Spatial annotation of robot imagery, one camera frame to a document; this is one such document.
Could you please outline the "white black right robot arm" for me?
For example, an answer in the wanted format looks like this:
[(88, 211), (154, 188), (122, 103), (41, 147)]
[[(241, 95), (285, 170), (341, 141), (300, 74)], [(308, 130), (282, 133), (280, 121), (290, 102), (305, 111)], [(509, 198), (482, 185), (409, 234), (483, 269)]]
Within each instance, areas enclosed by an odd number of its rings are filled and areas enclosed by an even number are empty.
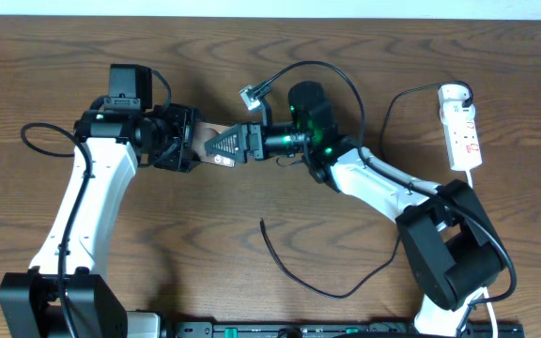
[(296, 154), (311, 177), (358, 198), (398, 229), (424, 299), (413, 327), (421, 334), (460, 337), (474, 308), (491, 308), (486, 290), (512, 261), (469, 181), (446, 185), (408, 175), (339, 132), (322, 84), (305, 81), (288, 92), (291, 119), (236, 124), (205, 143), (234, 162)]

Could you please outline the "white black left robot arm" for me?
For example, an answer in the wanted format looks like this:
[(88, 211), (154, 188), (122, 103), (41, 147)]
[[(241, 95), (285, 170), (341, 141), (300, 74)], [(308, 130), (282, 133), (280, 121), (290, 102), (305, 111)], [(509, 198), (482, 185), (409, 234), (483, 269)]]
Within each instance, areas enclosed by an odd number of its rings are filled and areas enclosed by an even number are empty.
[(25, 272), (8, 272), (0, 305), (14, 337), (171, 337), (164, 315), (126, 310), (106, 282), (123, 196), (145, 159), (188, 173), (198, 109), (101, 96), (78, 119), (69, 185), (46, 240)]

